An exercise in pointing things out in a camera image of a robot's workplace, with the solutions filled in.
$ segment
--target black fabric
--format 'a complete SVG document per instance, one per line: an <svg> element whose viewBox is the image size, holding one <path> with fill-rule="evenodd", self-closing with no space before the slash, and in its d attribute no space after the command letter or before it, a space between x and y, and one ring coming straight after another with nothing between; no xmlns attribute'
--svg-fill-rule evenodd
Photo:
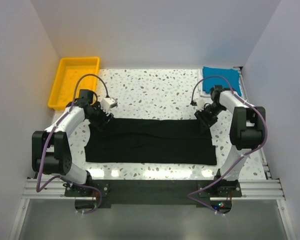
<svg viewBox="0 0 300 240"><path fill-rule="evenodd" d="M89 128L87 162L217 165L211 132L200 133L198 120L114 118L104 132Z"/></svg>

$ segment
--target gray floor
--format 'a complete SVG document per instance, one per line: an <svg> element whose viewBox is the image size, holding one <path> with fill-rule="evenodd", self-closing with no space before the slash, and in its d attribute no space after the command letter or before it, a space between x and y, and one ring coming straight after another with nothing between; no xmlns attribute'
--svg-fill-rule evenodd
<svg viewBox="0 0 300 240"><path fill-rule="evenodd" d="M226 219L206 208L113 205L84 217L73 200L31 200L22 240L286 240L276 201L237 200Z"/></svg>

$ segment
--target folded black garment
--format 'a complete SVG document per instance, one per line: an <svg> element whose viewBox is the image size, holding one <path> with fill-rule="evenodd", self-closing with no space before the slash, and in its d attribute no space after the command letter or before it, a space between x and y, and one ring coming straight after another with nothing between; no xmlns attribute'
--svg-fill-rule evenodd
<svg viewBox="0 0 300 240"><path fill-rule="evenodd" d="M87 162L217 165L211 132L200 133L198 120L113 118L103 132L89 128Z"/></svg>

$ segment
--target yellow bin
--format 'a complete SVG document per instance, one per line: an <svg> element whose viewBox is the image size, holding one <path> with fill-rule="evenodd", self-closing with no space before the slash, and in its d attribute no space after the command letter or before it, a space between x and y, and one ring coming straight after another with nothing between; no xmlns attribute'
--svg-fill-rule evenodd
<svg viewBox="0 0 300 240"><path fill-rule="evenodd" d="M58 70L56 71L48 107L56 111L62 111L72 101L76 84L80 77L85 74L98 74L99 57L64 57L61 58ZM96 91L97 78L87 76L80 82L76 98L80 89Z"/></svg>

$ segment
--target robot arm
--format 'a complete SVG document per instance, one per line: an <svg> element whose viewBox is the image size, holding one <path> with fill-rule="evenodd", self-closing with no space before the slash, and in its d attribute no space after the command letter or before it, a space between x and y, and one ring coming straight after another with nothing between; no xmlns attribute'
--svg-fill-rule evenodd
<svg viewBox="0 0 300 240"><path fill-rule="evenodd" d="M117 106L117 101L111 97L103 98L101 102L93 103L94 92L82 89L70 111L71 104L66 106L64 113L44 131L35 131L32 135L32 169L39 172L42 153L47 137L55 127L54 133L48 143L43 174L61 175L66 181L88 185L91 180L90 173L72 163L72 156L68 138L76 127L88 119L99 131L103 131L113 118L109 110Z"/></svg>
<svg viewBox="0 0 300 240"><path fill-rule="evenodd" d="M256 149L265 138L265 128L260 117L238 98L235 97L229 88L214 86L211 90L213 103L205 103L201 98L196 105L199 110L194 114L200 120L201 131L209 129L218 121L218 114L221 111L229 110L232 113L230 127L231 150L224 165L219 169L219 175L223 175L243 154ZM263 107L254 107L266 119L266 111ZM245 164L247 157L243 158L225 177L225 180L235 181Z"/></svg>

